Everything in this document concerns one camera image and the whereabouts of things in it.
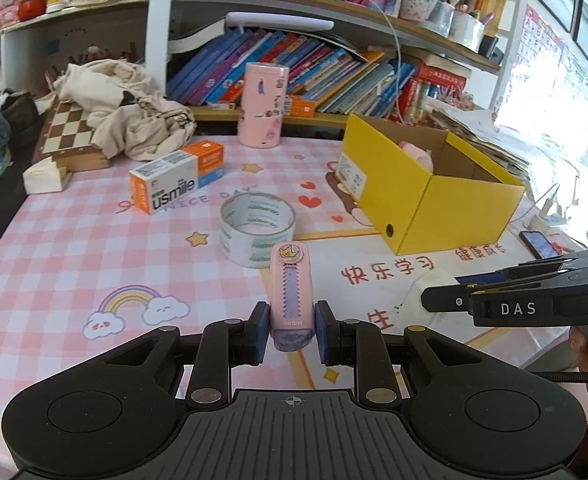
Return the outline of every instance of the ribbed gray panel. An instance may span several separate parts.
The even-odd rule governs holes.
[[[141,428],[141,438],[145,429]],[[20,480],[36,480],[32,474]],[[159,456],[114,480],[472,480],[434,460],[397,416],[347,392],[241,391],[194,413]],[[539,477],[570,480],[566,470]]]

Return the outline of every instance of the purple book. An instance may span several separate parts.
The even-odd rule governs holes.
[[[226,60],[219,63],[219,65],[212,71],[203,83],[194,91],[192,95],[187,98],[187,102],[192,106],[200,106],[205,102],[209,93],[218,86],[218,84],[227,76],[232,70],[232,66],[236,63],[245,52],[251,49],[267,32],[259,29],[256,32],[247,30],[244,34],[245,41],[239,46]]]

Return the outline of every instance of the pink tumbler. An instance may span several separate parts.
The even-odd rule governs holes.
[[[289,69],[274,63],[248,63],[238,119],[238,140],[250,148],[280,142]]]

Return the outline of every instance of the pink checkered tablecloth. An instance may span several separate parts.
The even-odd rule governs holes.
[[[247,319],[267,300],[261,273],[230,262],[218,241],[219,209],[234,193],[287,200],[299,239],[373,232],[331,181],[339,142],[283,139],[251,150],[235,137],[212,140],[225,145],[226,176],[152,217],[130,202],[128,171],[139,163],[125,158],[76,173],[62,193],[28,197],[0,241],[0,421],[20,390],[156,326],[201,332],[215,320]],[[262,366],[235,368],[232,380],[297,386],[273,348]],[[0,466],[14,468],[1,433]]]

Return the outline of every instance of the phone on shelf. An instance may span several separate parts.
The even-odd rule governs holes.
[[[558,256],[552,243],[540,231],[521,231],[518,236],[537,260]]]

